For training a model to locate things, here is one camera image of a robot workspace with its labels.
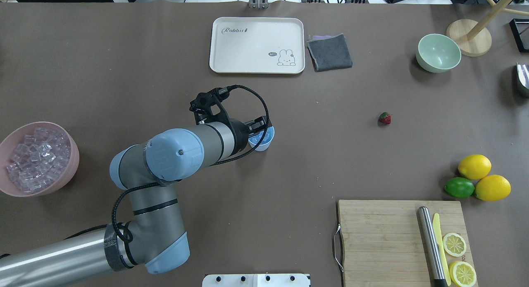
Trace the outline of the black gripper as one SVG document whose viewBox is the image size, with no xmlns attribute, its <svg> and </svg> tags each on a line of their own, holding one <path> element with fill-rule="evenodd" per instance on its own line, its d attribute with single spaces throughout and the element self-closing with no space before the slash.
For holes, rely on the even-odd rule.
<svg viewBox="0 0 529 287">
<path fill-rule="evenodd" d="M 249 135 L 257 135 L 261 131 L 267 130 L 267 117 L 259 116 L 247 123 L 231 119 L 231 130 L 234 137 L 234 148 L 231 155 L 234 155 L 246 148 Z"/>
</svg>

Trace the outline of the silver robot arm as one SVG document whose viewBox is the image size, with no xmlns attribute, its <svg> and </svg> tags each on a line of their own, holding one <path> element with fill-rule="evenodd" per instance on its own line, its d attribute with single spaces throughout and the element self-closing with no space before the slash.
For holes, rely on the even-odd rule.
<svg viewBox="0 0 529 287">
<path fill-rule="evenodd" d="M 123 192 L 111 223 L 3 258 L 2 287 L 67 286 L 141 264 L 150 274 L 178 268 L 190 249 L 174 185 L 240 153 L 269 123 L 265 116 L 248 123 L 200 118 L 118 153 L 110 174 Z"/>
</svg>

